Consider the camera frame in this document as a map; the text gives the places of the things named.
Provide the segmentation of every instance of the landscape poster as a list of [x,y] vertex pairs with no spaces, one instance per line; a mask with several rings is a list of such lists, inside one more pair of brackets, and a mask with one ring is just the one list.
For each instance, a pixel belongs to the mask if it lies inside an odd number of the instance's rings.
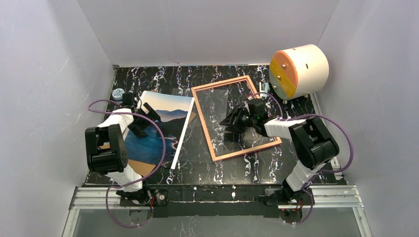
[[[148,103],[161,118],[161,121],[155,122],[166,139],[166,155],[162,166],[174,169],[185,136],[194,98],[151,91],[144,91],[140,98],[142,104]],[[141,138],[128,131],[125,138],[128,158],[148,164],[158,164],[162,158],[162,139],[153,125],[148,126],[144,131],[148,136]]]

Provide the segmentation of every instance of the cylindrical container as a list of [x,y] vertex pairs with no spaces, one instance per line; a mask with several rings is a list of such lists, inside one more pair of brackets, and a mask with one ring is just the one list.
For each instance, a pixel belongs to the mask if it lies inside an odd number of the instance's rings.
[[320,90],[329,76],[329,63],[315,45],[280,50],[269,65],[269,81],[283,100]]
[[122,94],[124,94],[125,91],[122,88],[117,88],[115,90],[112,91],[112,98],[114,98],[114,100],[118,103],[122,102]]

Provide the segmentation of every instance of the mountain in picture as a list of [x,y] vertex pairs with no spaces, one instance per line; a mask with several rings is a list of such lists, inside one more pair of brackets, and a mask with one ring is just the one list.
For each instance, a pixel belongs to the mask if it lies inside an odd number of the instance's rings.
[[167,121],[177,119],[177,118],[178,119],[185,118],[188,115],[188,112],[183,111],[183,110],[173,110],[173,111],[156,110],[156,113],[160,115],[162,122],[167,122]]

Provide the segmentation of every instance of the yellow panel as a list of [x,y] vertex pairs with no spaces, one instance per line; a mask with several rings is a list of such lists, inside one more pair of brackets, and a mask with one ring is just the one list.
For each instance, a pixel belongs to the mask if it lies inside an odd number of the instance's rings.
[[275,78],[278,80],[279,85],[281,85],[282,89],[285,91],[287,96],[292,98],[292,96],[295,94],[296,87],[288,79],[287,75],[285,75],[284,71],[282,70],[281,66],[279,66],[275,58],[272,58],[271,64],[269,65],[269,69],[271,70]]

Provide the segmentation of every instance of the orange wooden frame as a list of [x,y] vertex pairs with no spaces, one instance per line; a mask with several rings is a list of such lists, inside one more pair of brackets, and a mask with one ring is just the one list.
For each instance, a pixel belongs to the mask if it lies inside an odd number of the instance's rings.
[[214,82],[214,83],[210,83],[210,84],[195,86],[195,87],[192,88],[192,94],[194,95],[194,98],[195,98],[195,103],[197,105],[199,119],[201,120],[202,128],[204,129],[205,139],[207,140],[209,153],[211,154],[212,161],[219,161],[219,160],[223,160],[223,159],[228,159],[228,158],[241,156],[241,155],[244,155],[244,154],[247,154],[247,153],[250,153],[250,152],[255,152],[255,151],[263,150],[263,149],[266,149],[266,148],[278,146],[282,143],[282,141],[279,137],[275,137],[275,141],[267,143],[267,144],[247,148],[247,149],[244,149],[244,150],[241,150],[241,151],[238,151],[238,152],[232,152],[232,153],[222,155],[222,156],[218,156],[218,157],[215,155],[214,148],[212,147],[210,134],[208,133],[207,124],[205,123],[205,118],[202,114],[201,106],[199,104],[199,100],[198,100],[198,97],[196,95],[196,92],[201,91],[201,90],[207,90],[207,89],[215,88],[215,87],[220,87],[220,86],[224,86],[224,85],[230,85],[230,84],[233,84],[233,83],[243,82],[243,81],[247,82],[247,84],[249,85],[249,88],[250,88],[250,90],[253,94],[257,93],[256,88],[254,87],[254,85],[253,85],[249,76],[233,78],[233,79],[228,79],[228,80],[222,80],[222,81],[218,81],[218,82]]

